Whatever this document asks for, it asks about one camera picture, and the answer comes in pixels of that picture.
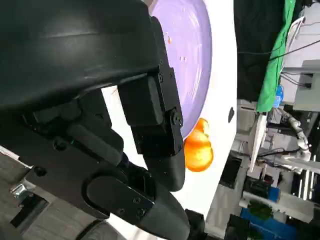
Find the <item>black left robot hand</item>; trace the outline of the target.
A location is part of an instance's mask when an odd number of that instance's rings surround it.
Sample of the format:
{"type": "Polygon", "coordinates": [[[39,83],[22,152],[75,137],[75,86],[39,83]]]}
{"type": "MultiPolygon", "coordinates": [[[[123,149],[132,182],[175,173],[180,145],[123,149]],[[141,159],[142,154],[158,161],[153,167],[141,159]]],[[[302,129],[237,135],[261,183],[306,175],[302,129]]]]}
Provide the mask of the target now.
{"type": "Polygon", "coordinates": [[[175,73],[141,0],[0,3],[0,145],[85,213],[185,240],[175,73]]]}

